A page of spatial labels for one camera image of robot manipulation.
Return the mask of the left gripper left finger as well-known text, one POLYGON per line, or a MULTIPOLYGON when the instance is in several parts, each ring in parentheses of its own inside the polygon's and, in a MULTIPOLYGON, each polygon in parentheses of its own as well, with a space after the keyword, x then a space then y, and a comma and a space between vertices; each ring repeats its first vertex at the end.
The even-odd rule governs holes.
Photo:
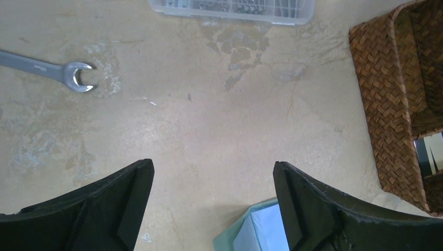
POLYGON ((1 250, 133 250, 154 178, 150 159, 1 215, 1 250))

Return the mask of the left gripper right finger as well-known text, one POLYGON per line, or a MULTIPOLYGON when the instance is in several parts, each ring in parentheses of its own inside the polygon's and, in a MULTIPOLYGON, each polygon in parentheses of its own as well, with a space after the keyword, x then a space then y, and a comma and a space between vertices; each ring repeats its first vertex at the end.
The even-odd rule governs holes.
POLYGON ((362 201, 288 162, 273 178, 290 250, 442 250, 442 219, 362 201))

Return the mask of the brown woven basket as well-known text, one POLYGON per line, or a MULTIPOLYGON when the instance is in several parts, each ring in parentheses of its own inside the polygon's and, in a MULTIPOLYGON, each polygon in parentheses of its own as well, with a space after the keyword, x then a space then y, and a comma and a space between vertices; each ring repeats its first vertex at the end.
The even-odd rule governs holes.
POLYGON ((442 170, 415 143, 442 133, 442 1, 411 1, 349 30, 381 188, 442 216, 442 170))

